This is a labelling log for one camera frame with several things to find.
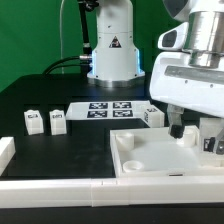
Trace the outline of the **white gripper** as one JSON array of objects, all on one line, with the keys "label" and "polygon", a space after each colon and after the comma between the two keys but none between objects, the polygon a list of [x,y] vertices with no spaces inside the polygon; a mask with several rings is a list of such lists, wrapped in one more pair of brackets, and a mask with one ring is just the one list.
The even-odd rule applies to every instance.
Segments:
[{"label": "white gripper", "polygon": [[163,33],[158,40],[162,50],[154,63],[149,91],[154,100],[169,104],[169,134],[183,137],[184,109],[224,118],[224,57],[215,69],[188,65],[190,54],[183,52],[189,23]]}]

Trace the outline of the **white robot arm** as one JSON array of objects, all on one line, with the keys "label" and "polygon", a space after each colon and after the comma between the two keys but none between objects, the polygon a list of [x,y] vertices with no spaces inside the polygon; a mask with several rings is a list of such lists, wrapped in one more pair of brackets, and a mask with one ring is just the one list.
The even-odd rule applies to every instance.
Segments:
[{"label": "white robot arm", "polygon": [[[169,134],[183,136],[185,109],[224,118],[224,0],[162,0],[180,25],[161,34],[151,75],[151,98],[168,105]],[[84,41],[91,63],[87,79],[103,87],[127,87],[142,80],[133,42],[130,0],[78,0],[80,16],[94,11],[97,45]]]}]

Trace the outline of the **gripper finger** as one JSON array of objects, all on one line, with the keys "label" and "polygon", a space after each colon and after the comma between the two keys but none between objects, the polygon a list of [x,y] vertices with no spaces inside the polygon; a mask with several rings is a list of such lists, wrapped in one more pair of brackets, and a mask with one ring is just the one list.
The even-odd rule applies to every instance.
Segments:
[{"label": "gripper finger", "polygon": [[224,154],[224,128],[215,138],[215,144],[213,151],[216,154]]}]

